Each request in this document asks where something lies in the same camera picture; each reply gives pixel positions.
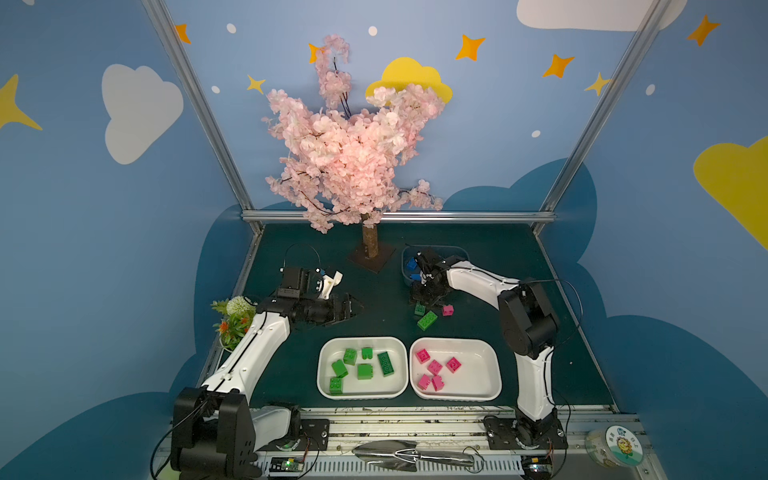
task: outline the sticker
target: sticker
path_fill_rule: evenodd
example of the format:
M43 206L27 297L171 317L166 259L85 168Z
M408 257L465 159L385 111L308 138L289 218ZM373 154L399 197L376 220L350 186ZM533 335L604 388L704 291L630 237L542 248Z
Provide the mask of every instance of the sticker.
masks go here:
M605 442L619 462L634 467L643 461L643 447L634 433L613 425L605 432Z

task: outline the dark green table surface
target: dark green table surface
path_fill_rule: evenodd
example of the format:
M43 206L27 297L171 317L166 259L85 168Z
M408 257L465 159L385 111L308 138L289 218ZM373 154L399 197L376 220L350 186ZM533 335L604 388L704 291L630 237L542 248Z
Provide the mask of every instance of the dark green table surface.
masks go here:
M481 339L496 351L502 371L502 393L492 405L514 406L518 396L517 367L512 350L502 339L498 311L468 293L453 292L446 302L455 307L453 316L439 318L426 332L416 326L418 317L408 304L409 289L400 271L401 253L406 244L456 245L467 251L476 266L514 278L551 279L544 256L526 225L453 225L385 223L379 225L379 241L396 247L390 261L379 274L349 262L346 257L361 241L359 225L336 225L328 234L312 230L308 224L268 224L261 240L245 295L260 300L280 283L280 267L286 248L292 243L308 243L320 254L323 268L344 274L334 292L349 292L365 305L362 314L327 328L295 329L275 352L251 398L252 407L270 402L291 402L302 407L338 406L426 406L480 405L480 402L446 402L418 397L408 386L394 399L331 400L316 386L317 360L325 342L340 336L394 336L406 349L421 336ZM289 266L314 268L315 253L305 246L294 246L287 256ZM545 284L561 318L558 341L575 326L554 283ZM552 357L552 383L572 404L611 404L611 395L595 368L589 353L574 335ZM563 399L557 393L556 403Z

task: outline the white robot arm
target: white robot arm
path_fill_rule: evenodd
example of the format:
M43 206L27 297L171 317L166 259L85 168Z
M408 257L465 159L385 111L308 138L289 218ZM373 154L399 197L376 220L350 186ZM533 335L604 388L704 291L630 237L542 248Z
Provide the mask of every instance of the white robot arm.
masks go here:
M331 294L341 273L284 268L283 282L262 301L243 339L198 389L182 390L174 403L170 466L180 480L258 478L255 451L276 439L300 435L298 408L248 408L267 363L294 323L328 326L355 316L362 305L349 294Z
M520 280L487 272L468 261L454 263L446 275L451 288L476 296L497 310L499 295L520 285ZM551 402L552 350L552 346L546 346L535 359L515 352L520 390L517 408L533 421L544 419L554 408Z
M561 429L551 391L559 320L541 284L499 276L458 257L443 259L431 249L415 259L422 281L412 286L412 300L431 306L451 290L462 290L499 311L502 335L517 362L519 442L536 446L553 429Z

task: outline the pink blossom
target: pink blossom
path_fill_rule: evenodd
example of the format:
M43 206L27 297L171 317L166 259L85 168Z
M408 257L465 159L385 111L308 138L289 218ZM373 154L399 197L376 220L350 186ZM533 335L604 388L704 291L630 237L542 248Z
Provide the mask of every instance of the pink blossom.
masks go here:
M349 46L338 35L326 37L323 50L317 52L316 70L320 94L328 108L338 106L351 89L351 77L332 70L333 56L346 61ZM419 132L427 121L436 118L445 104L431 89L408 85L402 91L377 88L368 97L380 107L374 113L363 109L345 119L337 110L313 113L300 99L280 90L267 96L276 120L264 119L269 132L285 141L290 153L281 158L285 164L280 179L266 182L275 194L298 207L306 208L304 217L313 228L327 232L332 221L349 225L375 225L387 211L397 211L405 204L421 208L442 208L442 200L429 194L429 182L403 190L394 184L395 167L417 155ZM333 205L326 208L318 198Z

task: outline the artificial plant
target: artificial plant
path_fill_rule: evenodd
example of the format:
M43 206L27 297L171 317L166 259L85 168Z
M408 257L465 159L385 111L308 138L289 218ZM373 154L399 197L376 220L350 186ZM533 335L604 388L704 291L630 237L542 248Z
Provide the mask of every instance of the artificial plant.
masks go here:
M211 307L223 315L221 322L214 324L219 331L221 346L230 351L234 350L253 323L255 304L244 296L236 296L232 300L213 302Z
M363 223L366 257L379 253L376 224L384 212L397 211L405 204L442 208L442 200L429 194L429 183L404 189L394 183L395 167L418 153L423 140L419 132L436 118L445 103L431 89L409 84L405 89L377 88L366 100L379 110L363 109L352 114L348 73L336 68L336 60L347 62L349 45L338 35L325 38L316 50L320 95L328 110L313 113L300 99L285 91L272 90L267 98L274 119L264 118L273 137L285 140L288 157L280 158L285 169L280 178L268 177L272 192L297 207L313 228L326 233L338 221Z

